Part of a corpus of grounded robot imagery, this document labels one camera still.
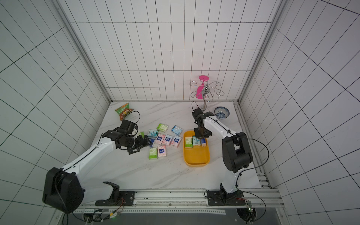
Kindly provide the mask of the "light blue tissue pack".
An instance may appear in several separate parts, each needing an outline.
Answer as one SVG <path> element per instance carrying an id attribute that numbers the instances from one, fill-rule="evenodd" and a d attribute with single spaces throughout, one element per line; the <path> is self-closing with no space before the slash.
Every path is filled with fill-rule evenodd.
<path id="1" fill-rule="evenodd" d="M 183 132 L 183 129 L 180 128 L 179 126 L 177 125 L 174 125 L 174 127 L 171 129 L 171 131 L 176 134 L 177 136 L 181 136 L 182 132 Z"/>

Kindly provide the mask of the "teal cartoon tissue pack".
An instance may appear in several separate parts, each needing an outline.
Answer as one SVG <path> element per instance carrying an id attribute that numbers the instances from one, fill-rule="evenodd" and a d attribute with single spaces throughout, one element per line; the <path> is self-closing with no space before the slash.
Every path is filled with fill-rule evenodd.
<path id="1" fill-rule="evenodd" d="M 202 145 L 201 140 L 196 138 L 195 136 L 192 137 L 192 144 L 193 144 L 193 146 L 201 146 Z"/>
<path id="2" fill-rule="evenodd" d="M 148 137 L 156 138 L 158 136 L 159 131 L 157 129 L 150 129 L 148 131 Z"/>

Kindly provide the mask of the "green tissue pack top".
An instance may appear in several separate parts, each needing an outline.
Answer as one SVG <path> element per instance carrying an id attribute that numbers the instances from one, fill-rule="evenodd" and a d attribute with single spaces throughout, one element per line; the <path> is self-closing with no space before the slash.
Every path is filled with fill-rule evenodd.
<path id="1" fill-rule="evenodd" d="M 166 132 L 168 130 L 168 125 L 160 123 L 157 126 L 157 130 L 160 132 Z"/>

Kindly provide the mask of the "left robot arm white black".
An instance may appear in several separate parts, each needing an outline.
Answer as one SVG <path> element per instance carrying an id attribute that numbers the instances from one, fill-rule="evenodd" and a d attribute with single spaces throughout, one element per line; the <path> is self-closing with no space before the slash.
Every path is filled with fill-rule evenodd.
<path id="1" fill-rule="evenodd" d="M 119 185 L 102 181 L 96 186 L 87 185 L 87 174 L 107 155 L 115 150 L 129 155 L 152 144 L 147 135 L 138 135 L 138 125 L 124 120 L 119 127 L 108 130 L 85 153 L 62 168 L 50 169 L 45 178 L 42 201 L 63 213 L 74 212 L 84 203 L 115 206 L 122 201 Z"/>

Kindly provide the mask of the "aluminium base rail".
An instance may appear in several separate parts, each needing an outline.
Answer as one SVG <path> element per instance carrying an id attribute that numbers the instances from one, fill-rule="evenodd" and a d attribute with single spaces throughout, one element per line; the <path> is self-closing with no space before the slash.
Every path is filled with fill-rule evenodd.
<path id="1" fill-rule="evenodd" d="M 224 214 L 227 208 L 269 209 L 285 205 L 276 189 L 244 189 L 240 197 L 223 200 L 217 190 L 206 189 L 138 189 L 120 191 L 120 199 L 108 204 L 104 200 L 78 206 L 74 214 L 93 212 L 120 213 L 213 213 Z"/>

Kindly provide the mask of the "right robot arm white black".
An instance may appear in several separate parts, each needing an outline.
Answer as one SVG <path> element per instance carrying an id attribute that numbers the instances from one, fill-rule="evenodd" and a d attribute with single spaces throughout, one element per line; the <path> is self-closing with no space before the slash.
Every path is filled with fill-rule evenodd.
<path id="1" fill-rule="evenodd" d="M 236 133 L 219 122 L 212 112 L 203 112 L 196 108 L 192 112 L 195 124 L 195 136 L 198 139 L 215 135 L 222 142 L 222 158 L 227 169 L 219 190 L 205 191 L 208 205 L 245 206 L 244 194 L 239 190 L 242 173 L 253 162 L 248 138 L 244 132 Z"/>

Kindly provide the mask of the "blue white ceramic bowl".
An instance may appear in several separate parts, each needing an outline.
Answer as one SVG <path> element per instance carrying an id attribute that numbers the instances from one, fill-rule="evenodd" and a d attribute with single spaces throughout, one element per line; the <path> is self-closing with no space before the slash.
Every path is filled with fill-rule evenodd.
<path id="1" fill-rule="evenodd" d="M 219 106 L 214 109 L 214 114 L 218 119 L 224 120 L 230 116 L 230 111 L 223 106 Z"/>

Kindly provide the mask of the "pink tempo tissue pack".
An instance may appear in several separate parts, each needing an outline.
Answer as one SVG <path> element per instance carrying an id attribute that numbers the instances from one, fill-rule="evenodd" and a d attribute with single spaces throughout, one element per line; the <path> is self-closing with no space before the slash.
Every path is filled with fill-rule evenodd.
<path id="1" fill-rule="evenodd" d="M 158 134 L 158 136 L 156 137 L 154 143 L 161 145 L 165 139 L 166 135 L 164 134 Z"/>
<path id="2" fill-rule="evenodd" d="M 179 136 L 175 136 L 174 139 L 171 141 L 170 145 L 173 146 L 173 147 L 176 147 L 178 148 L 180 143 L 182 141 L 182 138 L 179 137 Z"/>
<path id="3" fill-rule="evenodd" d="M 163 145 L 169 146 L 173 140 L 173 136 L 171 135 L 165 135 L 165 138 L 162 142 Z"/>
<path id="4" fill-rule="evenodd" d="M 166 157 L 167 156 L 166 146 L 159 146 L 157 148 L 157 154 L 158 157 Z"/>

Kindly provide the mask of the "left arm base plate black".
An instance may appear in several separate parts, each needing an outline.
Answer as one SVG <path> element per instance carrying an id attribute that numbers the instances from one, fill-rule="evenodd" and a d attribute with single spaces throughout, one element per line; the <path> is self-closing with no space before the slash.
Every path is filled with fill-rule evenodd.
<path id="1" fill-rule="evenodd" d="M 106 200 L 98 200 L 96 206 L 120 207 L 132 206 L 135 198 L 135 191 L 115 191 Z"/>

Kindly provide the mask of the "green red snack bag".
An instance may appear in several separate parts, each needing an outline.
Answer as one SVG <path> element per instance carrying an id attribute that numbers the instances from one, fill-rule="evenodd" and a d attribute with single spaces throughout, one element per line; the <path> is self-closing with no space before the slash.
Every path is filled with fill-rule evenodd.
<path id="1" fill-rule="evenodd" d="M 126 103 L 119 108 L 116 108 L 115 112 L 119 115 L 120 120 L 123 121 L 129 113 L 133 112 L 133 109 L 130 108 L 129 103 Z"/>

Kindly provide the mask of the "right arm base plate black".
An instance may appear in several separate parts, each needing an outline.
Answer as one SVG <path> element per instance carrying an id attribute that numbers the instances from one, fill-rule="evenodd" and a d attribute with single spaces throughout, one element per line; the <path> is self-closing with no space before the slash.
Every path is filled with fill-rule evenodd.
<path id="1" fill-rule="evenodd" d="M 235 191 L 228 194 L 222 190 L 206 190 L 204 192 L 209 206 L 245 206 L 246 200 L 244 199 L 242 191 Z"/>

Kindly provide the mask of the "chrome cup holder stand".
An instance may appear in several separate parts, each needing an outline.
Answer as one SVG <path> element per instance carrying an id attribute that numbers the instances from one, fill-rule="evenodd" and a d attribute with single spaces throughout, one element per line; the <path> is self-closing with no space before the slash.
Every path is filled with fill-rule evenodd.
<path id="1" fill-rule="evenodd" d="M 195 87 L 196 90 L 198 88 L 200 83 L 196 82 L 196 81 L 191 81 L 190 82 L 190 87 Z M 207 109 L 207 103 L 211 101 L 211 98 L 213 98 L 213 94 L 212 92 L 214 92 L 216 95 L 220 96 L 224 96 L 224 92 L 221 90 L 220 88 L 221 83 L 220 82 L 208 82 L 205 85 L 205 88 L 202 91 L 203 94 L 203 105 L 200 107 L 200 109 L 202 111 L 205 111 Z M 196 90 L 191 92 L 190 96 L 191 98 L 196 98 Z"/>

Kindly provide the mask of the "pink plastic cup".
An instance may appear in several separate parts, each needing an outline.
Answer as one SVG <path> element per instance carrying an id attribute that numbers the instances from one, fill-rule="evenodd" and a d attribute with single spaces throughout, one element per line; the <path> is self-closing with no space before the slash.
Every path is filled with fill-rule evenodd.
<path id="1" fill-rule="evenodd" d="M 209 77 L 205 75 L 199 76 L 200 84 L 196 90 L 196 98 L 203 100 L 203 94 L 202 91 L 205 88 L 205 85 L 208 83 Z"/>

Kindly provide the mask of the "yellow plastic storage box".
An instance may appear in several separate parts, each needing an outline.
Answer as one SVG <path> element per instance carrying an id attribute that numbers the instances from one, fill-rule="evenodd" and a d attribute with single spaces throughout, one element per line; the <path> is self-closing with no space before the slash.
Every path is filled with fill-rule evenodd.
<path id="1" fill-rule="evenodd" d="M 193 148 L 186 148 L 185 138 L 192 137 L 195 135 L 194 130 L 185 131 L 182 137 L 183 145 L 183 158 L 185 163 L 189 167 L 203 167 L 207 165 L 210 160 L 210 151 L 208 141 L 206 141 L 206 146 L 195 146 Z"/>

